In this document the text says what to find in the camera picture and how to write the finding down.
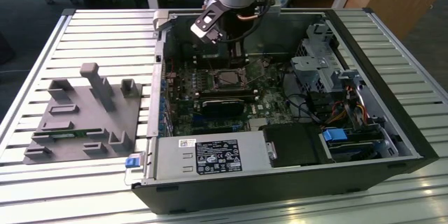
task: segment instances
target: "circuit board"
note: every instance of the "circuit board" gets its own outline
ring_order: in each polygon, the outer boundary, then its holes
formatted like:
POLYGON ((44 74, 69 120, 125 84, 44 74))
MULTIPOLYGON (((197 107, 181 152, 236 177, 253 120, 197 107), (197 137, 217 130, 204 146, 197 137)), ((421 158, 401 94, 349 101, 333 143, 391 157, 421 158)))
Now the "circuit board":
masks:
POLYGON ((196 69, 184 62, 169 74, 169 103, 173 135, 200 135, 256 131, 267 124, 293 121, 283 90, 277 85, 277 65, 263 57, 249 58, 244 69, 196 69), (232 116, 207 117, 201 114, 207 101, 240 101, 241 112, 232 116))

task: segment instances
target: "power supply label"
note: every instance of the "power supply label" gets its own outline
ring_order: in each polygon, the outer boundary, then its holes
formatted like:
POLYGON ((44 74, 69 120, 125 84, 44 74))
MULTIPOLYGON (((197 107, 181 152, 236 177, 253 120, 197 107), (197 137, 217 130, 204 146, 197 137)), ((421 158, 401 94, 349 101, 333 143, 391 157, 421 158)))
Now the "power supply label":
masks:
POLYGON ((196 172, 199 175, 243 171, 236 140, 196 142, 196 172))

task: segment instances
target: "aluminum profile table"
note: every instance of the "aluminum profile table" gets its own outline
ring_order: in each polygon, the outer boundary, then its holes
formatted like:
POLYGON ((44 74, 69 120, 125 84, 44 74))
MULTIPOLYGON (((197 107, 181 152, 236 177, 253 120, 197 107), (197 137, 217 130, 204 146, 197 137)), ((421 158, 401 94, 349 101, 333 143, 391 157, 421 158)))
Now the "aluminum profile table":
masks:
MULTIPOLYGON (((136 151, 145 146, 155 62, 153 10, 77 10, 61 16, 0 125, 0 223, 423 223, 448 216, 448 106, 436 84, 375 14, 341 10, 367 56, 428 138, 440 160, 368 191, 157 216, 124 183, 125 158, 41 165, 21 164, 31 135, 51 98, 51 79, 79 75, 84 62, 100 65, 111 84, 144 85, 136 151)), ((351 68, 347 53, 341 54, 351 68)))

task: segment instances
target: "green circuit board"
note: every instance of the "green circuit board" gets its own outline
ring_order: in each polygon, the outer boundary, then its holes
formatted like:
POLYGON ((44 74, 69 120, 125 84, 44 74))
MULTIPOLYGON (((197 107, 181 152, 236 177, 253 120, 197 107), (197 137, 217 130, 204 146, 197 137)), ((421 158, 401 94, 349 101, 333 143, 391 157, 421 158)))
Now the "green circuit board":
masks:
POLYGON ((261 65, 261 60, 263 58, 252 58, 248 68, 243 70, 248 71, 244 76, 244 81, 248 82, 247 88, 256 90, 257 98, 255 101, 244 102, 243 113, 229 118, 209 119, 201 115, 200 107, 204 100, 195 99, 195 88, 212 89, 213 76, 209 74, 211 70, 197 70, 193 66, 184 65, 172 80, 169 95, 175 136, 244 132, 257 130, 257 127, 265 124, 293 121, 283 90, 277 86, 277 66, 267 63, 261 65), (203 83, 193 78, 199 76, 203 76, 203 83))

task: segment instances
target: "3d printed holder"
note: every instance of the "3d printed holder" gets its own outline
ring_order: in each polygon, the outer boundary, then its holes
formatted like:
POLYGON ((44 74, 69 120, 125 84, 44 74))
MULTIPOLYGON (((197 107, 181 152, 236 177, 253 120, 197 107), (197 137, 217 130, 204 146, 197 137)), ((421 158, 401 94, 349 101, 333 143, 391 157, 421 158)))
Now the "3d printed holder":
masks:
POLYGON ((24 153, 25 164, 125 157, 133 152, 141 84, 124 79, 121 85, 109 85, 96 63, 84 63, 80 75, 92 87, 72 87, 67 79, 49 85, 52 99, 24 153))

